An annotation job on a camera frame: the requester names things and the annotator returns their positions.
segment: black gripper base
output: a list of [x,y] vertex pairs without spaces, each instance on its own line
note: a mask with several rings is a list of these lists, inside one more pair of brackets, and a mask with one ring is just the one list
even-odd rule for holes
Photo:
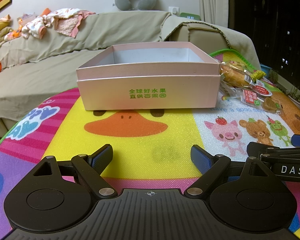
[[178,189],[125,189],[116,198],[100,200],[87,219],[70,229],[45,234],[15,229],[5,239],[298,240],[287,229],[267,234],[232,229],[204,201],[186,198]]

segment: red label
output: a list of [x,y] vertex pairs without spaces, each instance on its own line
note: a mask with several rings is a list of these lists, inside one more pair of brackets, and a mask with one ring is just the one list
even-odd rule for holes
[[261,95],[269,95],[269,91],[263,87],[255,86],[254,90],[256,90]]
[[257,94],[255,92],[252,92],[252,91],[249,91],[249,90],[245,90],[244,91],[244,95],[245,95],[245,98],[246,98],[246,102],[247,103],[251,103],[253,104],[254,103],[254,100],[257,100]]

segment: crosshair mark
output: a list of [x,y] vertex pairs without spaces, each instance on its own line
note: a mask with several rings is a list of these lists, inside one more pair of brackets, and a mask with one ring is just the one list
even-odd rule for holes
[[157,194],[157,193],[154,193],[153,191],[149,191],[149,192],[147,192],[147,193],[145,193],[145,194],[147,194],[147,195],[149,195],[150,197],[152,197],[152,196],[154,196],[154,194]]

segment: blue container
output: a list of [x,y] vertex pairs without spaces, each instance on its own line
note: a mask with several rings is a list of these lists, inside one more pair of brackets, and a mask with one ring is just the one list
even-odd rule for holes
[[261,70],[262,70],[264,73],[266,73],[266,78],[268,78],[268,77],[269,77],[270,70],[271,70],[272,68],[271,68],[271,67],[268,67],[268,66],[266,66],[266,65],[262,65],[262,64],[260,64],[260,66],[261,66]]

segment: cartoon frog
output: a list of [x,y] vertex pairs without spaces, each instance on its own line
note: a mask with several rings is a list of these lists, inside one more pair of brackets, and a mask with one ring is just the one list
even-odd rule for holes
[[268,120],[267,123],[270,125],[270,129],[271,131],[279,136],[279,140],[282,140],[284,141],[285,145],[286,146],[289,146],[289,144],[291,144],[291,137],[288,136],[288,130],[281,124],[280,121],[278,120],[272,120],[269,116],[268,117]]

